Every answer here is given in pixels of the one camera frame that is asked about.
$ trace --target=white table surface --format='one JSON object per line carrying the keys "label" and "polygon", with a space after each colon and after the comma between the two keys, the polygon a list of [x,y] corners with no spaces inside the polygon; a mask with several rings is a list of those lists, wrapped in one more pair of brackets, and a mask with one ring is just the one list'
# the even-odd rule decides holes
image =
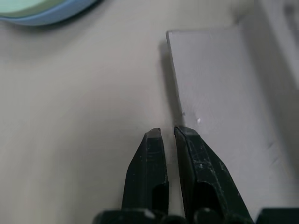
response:
{"label": "white table surface", "polygon": [[182,214],[165,32],[231,25],[239,2],[106,0],[60,26],[0,23],[0,222],[91,223],[120,208],[127,167],[154,127],[170,213]]}

